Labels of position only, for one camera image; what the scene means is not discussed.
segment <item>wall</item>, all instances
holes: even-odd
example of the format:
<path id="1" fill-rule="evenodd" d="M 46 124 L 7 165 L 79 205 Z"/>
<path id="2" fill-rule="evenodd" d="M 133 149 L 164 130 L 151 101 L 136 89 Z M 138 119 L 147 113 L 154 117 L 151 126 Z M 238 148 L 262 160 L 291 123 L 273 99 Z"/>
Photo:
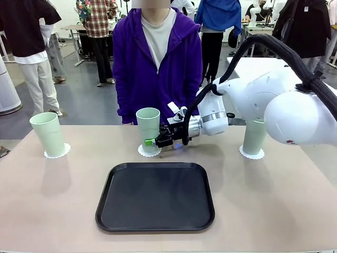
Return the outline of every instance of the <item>wall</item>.
<path id="1" fill-rule="evenodd" d="M 74 6 L 76 0 L 50 0 L 55 7 L 57 8 L 58 13 L 60 14 L 62 20 L 57 24 L 58 28 L 58 33 L 60 37 L 68 38 L 69 37 L 69 32 L 65 30 L 61 30 L 61 27 L 67 26 L 67 25 L 75 25 L 76 23 L 79 22 L 78 20 L 78 14 L 74 11 Z M 195 4 L 195 6 L 199 6 L 200 0 L 192 0 Z M 285 2 L 286 0 L 276 0 L 277 2 Z M 116 0 L 117 4 L 119 7 L 121 7 L 121 1 Z M 244 18 L 248 7 L 253 3 L 253 0 L 240 0 L 241 4 L 241 16 Z M 128 10 L 131 9 L 132 7 L 132 0 L 130 0 L 128 3 Z M 122 2 L 122 8 L 121 8 L 122 14 L 127 14 L 126 12 L 126 3 Z M 224 33 L 224 40 L 223 41 L 228 41 L 228 35 L 230 31 L 233 28 L 229 28 L 225 33 Z"/>

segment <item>backpack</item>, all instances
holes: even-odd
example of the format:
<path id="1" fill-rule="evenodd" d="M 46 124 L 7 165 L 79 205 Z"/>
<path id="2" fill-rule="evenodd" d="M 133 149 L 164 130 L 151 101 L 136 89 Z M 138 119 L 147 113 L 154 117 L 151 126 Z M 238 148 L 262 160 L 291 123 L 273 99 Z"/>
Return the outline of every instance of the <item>backpack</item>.
<path id="1" fill-rule="evenodd" d="M 76 0 L 76 7 L 81 23 L 84 23 L 86 18 L 91 14 L 91 0 Z"/>

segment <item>black rectangular serving tray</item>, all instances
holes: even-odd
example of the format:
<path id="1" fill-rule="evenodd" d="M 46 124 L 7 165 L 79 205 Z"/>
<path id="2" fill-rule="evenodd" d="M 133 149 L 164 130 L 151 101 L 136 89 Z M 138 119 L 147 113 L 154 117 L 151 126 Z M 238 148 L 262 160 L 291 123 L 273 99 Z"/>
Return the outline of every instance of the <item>black rectangular serving tray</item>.
<path id="1" fill-rule="evenodd" d="M 111 232 L 196 231 L 215 211 L 206 171 L 196 163 L 122 163 L 113 168 L 96 211 Z"/>

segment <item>red plaid shirt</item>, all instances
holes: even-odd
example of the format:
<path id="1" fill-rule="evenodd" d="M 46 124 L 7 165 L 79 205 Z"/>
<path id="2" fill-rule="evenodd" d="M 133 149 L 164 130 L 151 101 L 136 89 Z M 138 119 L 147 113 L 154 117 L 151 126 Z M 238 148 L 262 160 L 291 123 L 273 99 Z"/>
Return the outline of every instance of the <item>red plaid shirt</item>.
<path id="1" fill-rule="evenodd" d="M 104 38 L 109 35 L 107 13 L 117 8 L 115 0 L 91 0 L 91 15 L 85 20 L 85 28 L 91 38 Z"/>

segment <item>tray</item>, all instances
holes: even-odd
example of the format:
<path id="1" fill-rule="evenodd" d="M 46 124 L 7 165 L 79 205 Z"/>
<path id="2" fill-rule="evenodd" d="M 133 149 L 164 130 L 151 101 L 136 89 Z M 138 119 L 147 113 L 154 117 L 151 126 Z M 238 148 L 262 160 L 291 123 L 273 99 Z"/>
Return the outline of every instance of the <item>tray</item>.
<path id="1" fill-rule="evenodd" d="M 196 163 L 122 163 L 113 168 L 96 211 L 112 232 L 193 231 L 215 211 L 207 174 Z"/>

